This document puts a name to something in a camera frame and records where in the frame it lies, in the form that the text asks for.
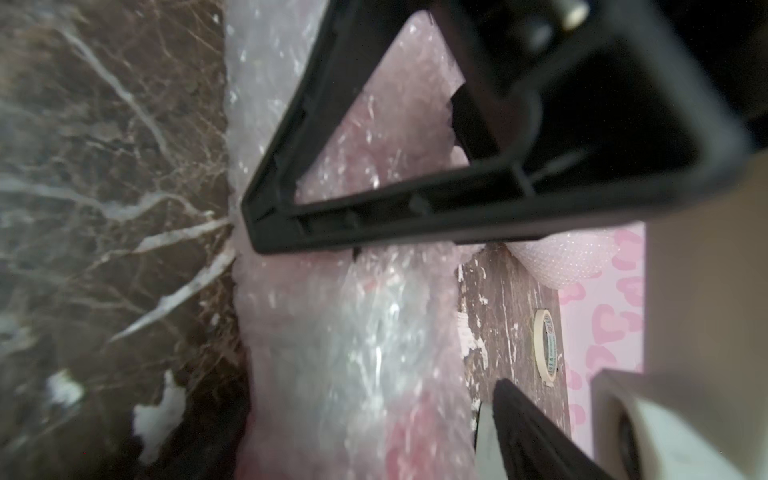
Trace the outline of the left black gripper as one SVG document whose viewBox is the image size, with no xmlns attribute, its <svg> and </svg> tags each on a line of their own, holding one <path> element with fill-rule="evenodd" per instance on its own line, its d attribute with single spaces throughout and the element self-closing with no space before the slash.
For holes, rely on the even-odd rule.
<svg viewBox="0 0 768 480">
<path fill-rule="evenodd" d="M 659 1 L 657 7 L 744 121 L 767 146 L 767 4 Z M 434 1 L 453 52 L 475 43 L 482 79 L 505 95 L 511 82 L 596 14 L 595 1 Z"/>
</svg>

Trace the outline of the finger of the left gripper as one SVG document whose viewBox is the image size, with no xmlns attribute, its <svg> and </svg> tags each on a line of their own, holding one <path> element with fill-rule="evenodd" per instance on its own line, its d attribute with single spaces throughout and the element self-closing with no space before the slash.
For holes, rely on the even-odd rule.
<svg viewBox="0 0 768 480">
<path fill-rule="evenodd" d="M 434 1 L 332 1 L 306 72 L 240 209 L 261 254 L 384 243 L 532 240 L 688 204 L 736 179 L 753 135 L 657 7 L 598 10 L 511 82 L 453 52 Z M 406 21 L 429 12 L 465 82 L 454 128 L 469 163 L 311 204 L 295 200 Z"/>
</svg>

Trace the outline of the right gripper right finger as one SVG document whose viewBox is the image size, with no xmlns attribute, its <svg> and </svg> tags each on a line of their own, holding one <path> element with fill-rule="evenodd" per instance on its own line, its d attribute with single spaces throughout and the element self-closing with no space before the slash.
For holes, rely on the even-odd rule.
<svg viewBox="0 0 768 480">
<path fill-rule="evenodd" d="M 610 476 L 511 380 L 496 382 L 492 411 L 509 479 L 599 480 Z"/>
</svg>

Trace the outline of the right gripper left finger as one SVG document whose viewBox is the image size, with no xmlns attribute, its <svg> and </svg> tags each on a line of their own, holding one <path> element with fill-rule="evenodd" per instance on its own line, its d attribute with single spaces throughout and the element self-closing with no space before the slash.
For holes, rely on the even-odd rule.
<svg viewBox="0 0 768 480">
<path fill-rule="evenodd" d="M 250 410 L 239 384 L 218 395 L 199 391 L 190 400 L 167 383 L 155 404 L 134 406 L 140 442 L 137 479 L 233 479 Z"/>
</svg>

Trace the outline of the bubble wrap sheet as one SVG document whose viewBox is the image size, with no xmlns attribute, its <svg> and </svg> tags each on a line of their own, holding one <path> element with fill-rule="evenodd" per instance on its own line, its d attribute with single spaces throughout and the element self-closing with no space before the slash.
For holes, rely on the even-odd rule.
<svg viewBox="0 0 768 480">
<path fill-rule="evenodd" d="M 304 73 L 322 1 L 224 5 L 234 306 L 251 412 L 239 479 L 470 479 L 474 449 L 451 243 L 262 256 L 239 206 Z M 451 95 L 462 82 L 425 13 L 400 29 L 303 202 L 459 167 Z"/>
<path fill-rule="evenodd" d="M 600 273 L 619 251 L 607 229 L 569 231 L 506 246 L 537 282 L 556 290 Z"/>
</svg>

